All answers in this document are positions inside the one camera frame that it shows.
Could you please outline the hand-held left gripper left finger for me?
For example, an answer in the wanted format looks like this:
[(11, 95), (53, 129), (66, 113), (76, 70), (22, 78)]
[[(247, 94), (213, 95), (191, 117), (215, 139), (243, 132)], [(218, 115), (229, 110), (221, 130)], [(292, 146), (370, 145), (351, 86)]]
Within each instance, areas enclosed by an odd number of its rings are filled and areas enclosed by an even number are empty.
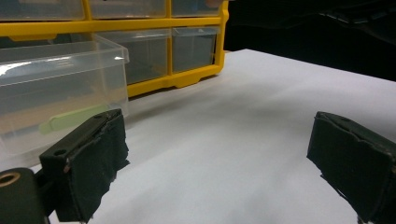
[(122, 111), (112, 109), (84, 121), (39, 156), (56, 189), (60, 221), (92, 218), (117, 172), (129, 164), (125, 139)]

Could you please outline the clear plastic drawer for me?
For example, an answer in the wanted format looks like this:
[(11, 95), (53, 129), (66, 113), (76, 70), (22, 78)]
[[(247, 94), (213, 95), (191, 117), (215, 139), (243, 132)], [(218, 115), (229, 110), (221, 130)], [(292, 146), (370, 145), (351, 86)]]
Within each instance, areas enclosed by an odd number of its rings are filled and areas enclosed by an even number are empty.
[(0, 167), (38, 161), (78, 125), (42, 134), (58, 114), (93, 105), (128, 114), (128, 50), (99, 35), (69, 43), (0, 49)]

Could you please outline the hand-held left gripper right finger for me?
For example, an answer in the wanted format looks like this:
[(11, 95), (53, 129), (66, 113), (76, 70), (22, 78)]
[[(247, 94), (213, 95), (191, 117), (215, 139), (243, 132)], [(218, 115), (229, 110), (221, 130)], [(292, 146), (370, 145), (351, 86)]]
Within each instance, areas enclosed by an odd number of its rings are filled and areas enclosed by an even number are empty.
[(319, 111), (307, 158), (351, 205), (360, 224), (396, 224), (396, 143), (351, 119)]

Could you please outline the yellow and black organizer cabinet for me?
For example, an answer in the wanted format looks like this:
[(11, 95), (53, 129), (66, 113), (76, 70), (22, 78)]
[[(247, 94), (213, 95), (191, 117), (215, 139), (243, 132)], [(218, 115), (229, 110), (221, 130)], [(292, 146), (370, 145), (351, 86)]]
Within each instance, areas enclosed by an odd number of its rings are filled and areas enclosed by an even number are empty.
[(8, 36), (14, 41), (52, 39), (58, 34), (92, 34), (116, 30), (147, 30), (160, 28), (198, 28), (217, 26), (214, 61), (184, 72), (173, 70), (173, 39), (167, 39), (167, 75), (156, 79), (131, 84), (127, 87), (128, 95), (135, 97), (160, 89), (183, 88), (199, 82), (205, 77), (218, 74), (225, 59), (224, 36), (225, 25), (229, 19), (228, 4), (222, 3), (219, 14), (214, 17), (175, 18), (172, 16), (172, 0), (165, 0), (165, 16), (154, 19), (95, 20), (90, 9), (90, 0), (81, 0), (85, 18), (81, 21), (0, 21), (0, 36)]

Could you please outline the grid of clear drawers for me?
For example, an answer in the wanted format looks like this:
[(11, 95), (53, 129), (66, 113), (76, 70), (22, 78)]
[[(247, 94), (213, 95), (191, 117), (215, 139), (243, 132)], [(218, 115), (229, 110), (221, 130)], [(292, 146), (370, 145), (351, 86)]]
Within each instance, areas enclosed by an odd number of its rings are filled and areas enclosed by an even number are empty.
[[(95, 20), (154, 19), (165, 16), (165, 0), (90, 0)], [(175, 18), (214, 17), (219, 7), (206, 0), (172, 0)], [(81, 0), (0, 0), (0, 21), (81, 21), (85, 18)], [(160, 28), (96, 32), (122, 44), (130, 52), (126, 64), (129, 84), (167, 75), (167, 39), (173, 39), (173, 70), (184, 72), (214, 61), (217, 26)], [(70, 42), (77, 34), (58, 34), (52, 39), (30, 41)]]

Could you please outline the light green plastic stick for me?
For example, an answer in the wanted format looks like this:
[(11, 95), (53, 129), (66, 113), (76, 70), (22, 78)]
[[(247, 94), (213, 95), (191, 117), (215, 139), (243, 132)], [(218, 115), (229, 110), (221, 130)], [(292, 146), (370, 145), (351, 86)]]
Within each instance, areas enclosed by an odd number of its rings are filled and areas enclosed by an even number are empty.
[(74, 111), (58, 114), (49, 118), (38, 126), (42, 134), (58, 132), (60, 130), (80, 125), (87, 119), (108, 110), (107, 105), (93, 105)]

